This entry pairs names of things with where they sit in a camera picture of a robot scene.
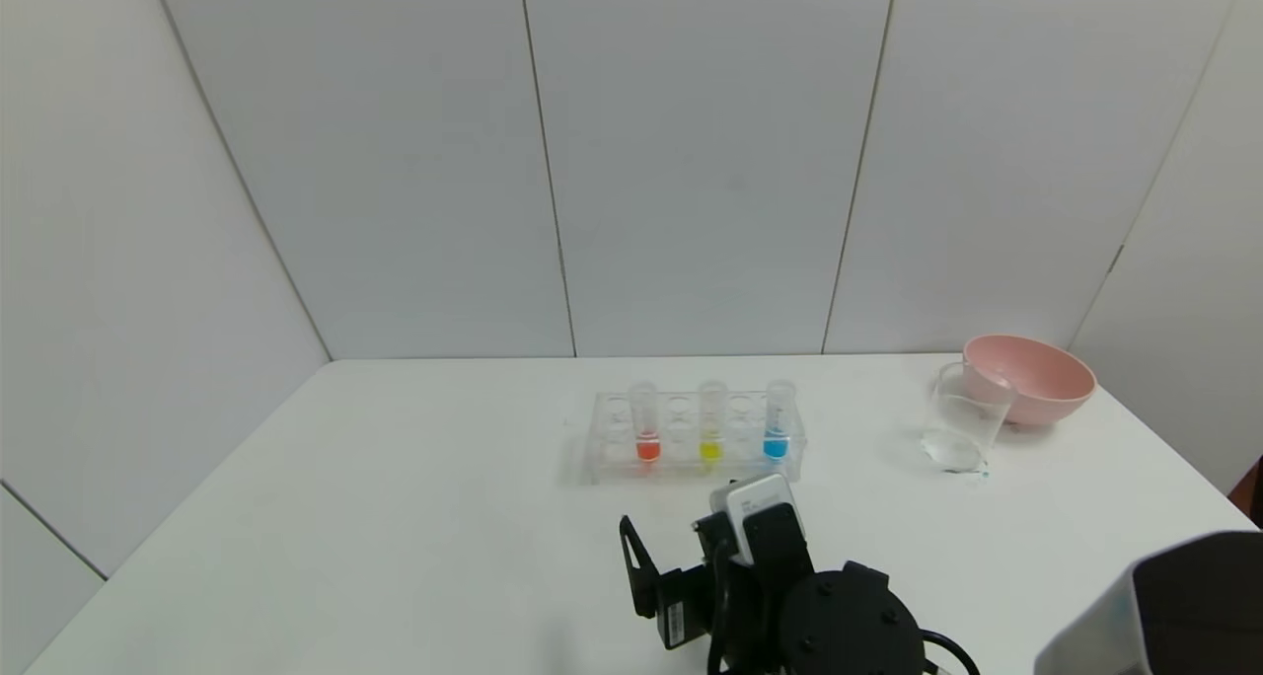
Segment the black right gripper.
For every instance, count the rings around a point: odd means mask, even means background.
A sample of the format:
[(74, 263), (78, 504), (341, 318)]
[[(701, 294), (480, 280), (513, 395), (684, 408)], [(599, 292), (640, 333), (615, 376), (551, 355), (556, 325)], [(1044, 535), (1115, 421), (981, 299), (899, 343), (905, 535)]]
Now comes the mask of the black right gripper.
[(657, 618), (663, 647), (681, 648), (709, 638), (717, 604), (712, 562), (661, 574), (628, 516), (620, 517), (619, 538), (634, 611), (644, 619)]

